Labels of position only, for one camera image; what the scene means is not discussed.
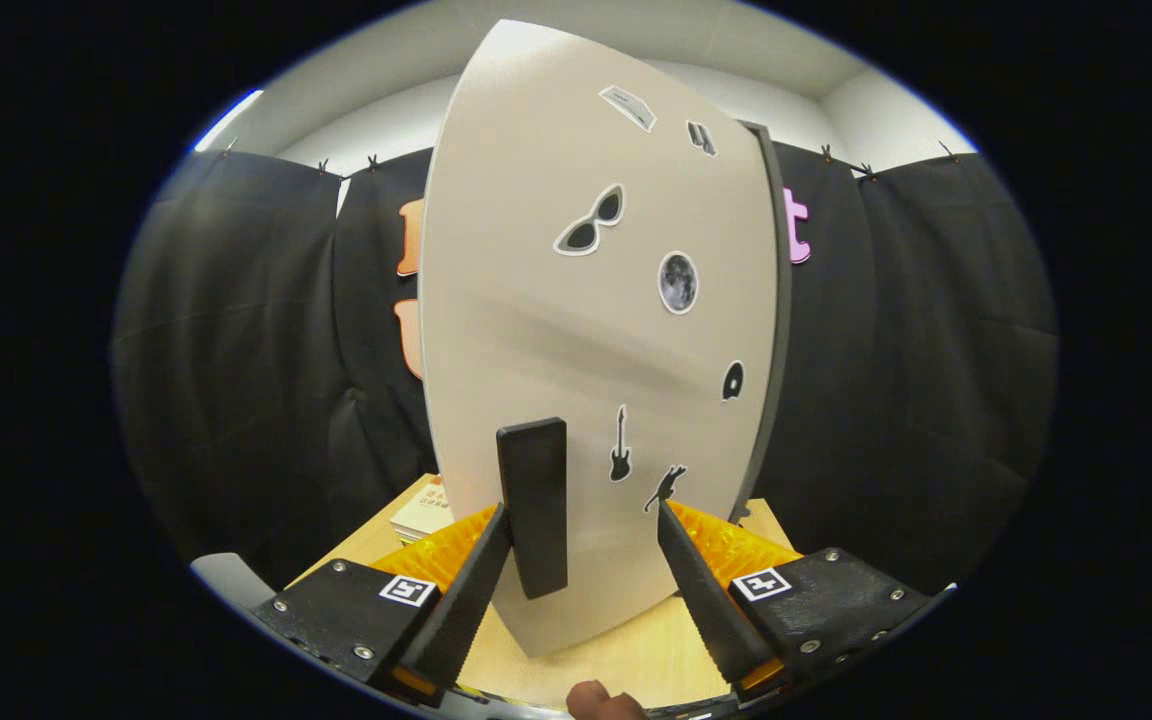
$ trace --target white ceiling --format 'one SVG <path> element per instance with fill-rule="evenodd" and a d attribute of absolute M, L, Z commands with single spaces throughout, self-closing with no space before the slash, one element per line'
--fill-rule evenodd
<path fill-rule="evenodd" d="M 270 82 L 214 146 L 238 137 L 236 149 L 278 156 L 381 97 L 461 73 L 501 18 L 562 29 L 643 60 L 736 74 L 813 100 L 867 67 L 785 18 L 732 0 L 431 0 L 340 38 Z"/>

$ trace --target table surface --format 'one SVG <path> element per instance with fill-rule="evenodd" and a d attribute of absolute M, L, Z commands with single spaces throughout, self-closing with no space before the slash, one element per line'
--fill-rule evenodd
<path fill-rule="evenodd" d="M 425 487 L 429 478 L 422 477 L 394 498 L 291 584 L 335 558 L 372 564 L 403 547 L 389 518 Z M 748 507 L 750 515 L 741 521 L 743 528 L 791 547 L 767 502 L 750 500 Z M 544 657 L 526 657 L 494 607 L 488 606 L 458 682 L 515 700 L 562 708 L 573 685 L 590 679 L 600 680 L 613 696 L 630 694 L 644 707 L 705 700 L 730 691 L 681 597 L 669 597 L 617 628 Z"/>

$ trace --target book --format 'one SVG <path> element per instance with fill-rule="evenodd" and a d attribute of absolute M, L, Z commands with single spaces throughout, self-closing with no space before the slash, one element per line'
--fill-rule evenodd
<path fill-rule="evenodd" d="M 453 523 L 447 493 L 444 492 L 444 478 L 439 475 L 426 475 L 426 478 L 429 482 L 425 486 L 389 518 L 391 526 L 403 544 L 418 541 Z"/>

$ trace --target black curtain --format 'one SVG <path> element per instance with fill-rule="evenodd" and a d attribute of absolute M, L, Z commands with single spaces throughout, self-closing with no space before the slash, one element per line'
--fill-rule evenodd
<path fill-rule="evenodd" d="M 924 593 L 972 569 L 1023 495 L 1055 395 L 1043 260 L 978 156 L 855 179 L 773 143 L 809 209 L 780 418 L 755 497 L 795 547 L 839 546 Z M 187 159 L 132 250 L 113 346 L 132 463 L 187 559 L 296 577 L 433 473 L 393 306 L 433 150 L 349 181 Z M 787 247 L 782 250 L 788 262 Z"/>
<path fill-rule="evenodd" d="M 184 559 L 237 552 L 275 588 L 419 470 L 366 453 L 399 410 L 338 347 L 339 188 L 264 156 L 189 156 L 132 245 L 111 343 L 129 458 Z"/>
<path fill-rule="evenodd" d="M 385 495 L 397 497 L 422 473 L 435 473 L 425 391 L 403 361 L 394 304 L 415 300 L 416 275 L 399 276 L 406 223 L 397 213 L 425 195 L 434 151 L 380 162 L 349 179 L 338 219 L 332 293 L 349 382 L 359 388 L 365 445 L 340 448 L 379 468 Z"/>
<path fill-rule="evenodd" d="M 780 442 L 755 494 L 801 551 L 841 546 L 940 591 L 1041 460 L 1058 333 L 1038 245 L 979 156 L 851 179 L 776 151 L 813 253 L 794 270 Z"/>

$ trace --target white wall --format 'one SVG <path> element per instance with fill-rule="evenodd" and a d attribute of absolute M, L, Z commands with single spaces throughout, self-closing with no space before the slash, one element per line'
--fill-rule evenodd
<path fill-rule="evenodd" d="M 814 151 L 829 145 L 833 154 L 846 158 L 844 137 L 833 128 L 824 109 L 806 97 L 696 65 L 664 60 L 646 60 L 646 65 L 685 83 L 732 118 L 766 126 L 775 142 Z"/>
<path fill-rule="evenodd" d="M 732 118 L 768 127 L 772 139 L 832 154 L 874 170 L 945 156 L 938 141 L 954 152 L 975 152 L 948 120 L 877 69 L 842 83 L 819 103 L 759 81 L 695 65 L 646 63 L 684 82 Z M 329 172 L 349 174 L 367 167 L 367 156 L 388 160 L 433 147 L 452 91 L 450 76 L 391 94 L 317 129 L 280 152 L 304 165 L 328 159 Z"/>
<path fill-rule="evenodd" d="M 847 157 L 844 138 L 806 97 L 695 65 L 647 63 L 684 82 L 732 118 L 766 126 L 773 141 L 808 150 L 832 145 L 833 154 Z M 356 109 L 294 143 L 279 158 L 311 167 L 328 159 L 329 172 L 349 174 L 366 168 L 367 156 L 382 161 L 433 147 L 457 77 L 435 79 Z"/>
<path fill-rule="evenodd" d="M 335 120 L 280 152 L 279 158 L 342 174 L 367 167 L 367 156 L 392 160 L 433 147 L 460 76 L 450 76 L 391 94 Z"/>
<path fill-rule="evenodd" d="M 826 94 L 820 106 L 844 141 L 832 154 L 851 165 L 884 170 L 941 158 L 939 141 L 954 152 L 977 151 L 940 113 L 873 68 Z"/>

